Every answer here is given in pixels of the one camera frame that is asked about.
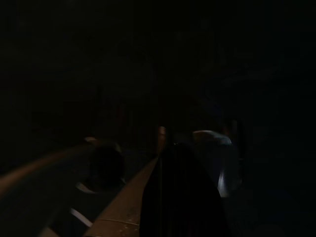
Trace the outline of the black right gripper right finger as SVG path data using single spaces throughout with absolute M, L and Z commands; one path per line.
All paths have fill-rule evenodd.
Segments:
M 174 146 L 174 237 L 231 237 L 221 198 L 185 144 Z

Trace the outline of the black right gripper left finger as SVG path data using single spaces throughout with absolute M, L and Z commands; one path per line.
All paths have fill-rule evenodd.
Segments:
M 181 150 L 166 145 L 159 154 L 142 195 L 139 237 L 183 237 L 181 213 Z

